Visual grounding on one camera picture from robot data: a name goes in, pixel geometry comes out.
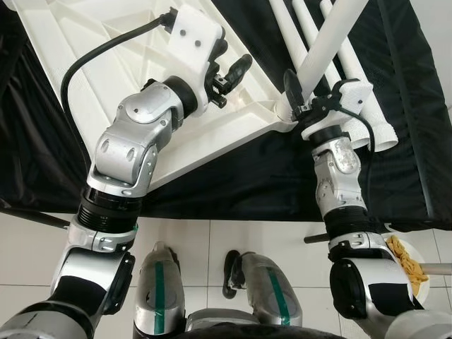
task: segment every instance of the white plastic bracket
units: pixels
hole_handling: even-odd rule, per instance
[[[373,87],[371,83],[366,81],[350,81],[344,83],[339,89],[339,92],[342,94],[339,103],[343,108],[359,114],[367,98],[370,96]],[[344,124],[350,119],[352,119],[350,115],[331,110],[324,119],[305,129],[302,132],[302,138],[303,140],[309,140],[310,135],[313,133],[329,126]]]
[[[198,109],[193,113],[195,116],[207,110],[204,80],[213,47],[221,37],[222,27],[218,23],[198,9],[181,6],[167,47],[172,66],[165,75],[180,77],[194,91],[198,100]]]

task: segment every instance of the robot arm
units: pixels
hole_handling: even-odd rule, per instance
[[[373,339],[447,337],[450,316],[419,311],[405,271],[383,237],[373,232],[358,182],[361,164],[339,126],[350,119],[343,112],[359,114],[371,85],[357,79],[338,82],[330,95],[315,98],[310,107],[294,74],[286,73],[285,85],[293,118],[313,146],[316,201],[331,239],[335,308]]]
[[[121,309],[135,262],[128,250],[158,153],[190,114],[203,113],[209,102],[224,107],[224,95],[251,66],[244,55],[220,76],[215,60],[227,50],[222,27],[185,5],[166,19],[167,79],[151,79],[119,103],[97,144],[52,296],[5,323],[0,338],[91,339],[101,316]]]

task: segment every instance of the robot leg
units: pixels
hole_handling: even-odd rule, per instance
[[[253,315],[261,323],[302,326],[302,308],[297,296],[272,260],[255,253],[239,255],[231,251],[225,262],[225,273],[224,296],[231,299],[234,290],[246,288]]]
[[[184,289],[177,257],[163,242],[158,242],[140,269],[133,337],[183,331],[184,317]]]

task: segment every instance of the food on plate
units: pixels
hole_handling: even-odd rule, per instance
[[[427,281],[429,277],[422,272],[419,263],[410,258],[409,253],[405,250],[405,247],[402,245],[399,238],[392,235],[386,240],[386,243],[407,273],[411,282],[412,293],[417,296],[421,283]]]

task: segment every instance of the white wall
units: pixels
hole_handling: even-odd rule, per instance
[[[432,48],[449,117],[452,120],[452,1],[411,0],[411,4]]]

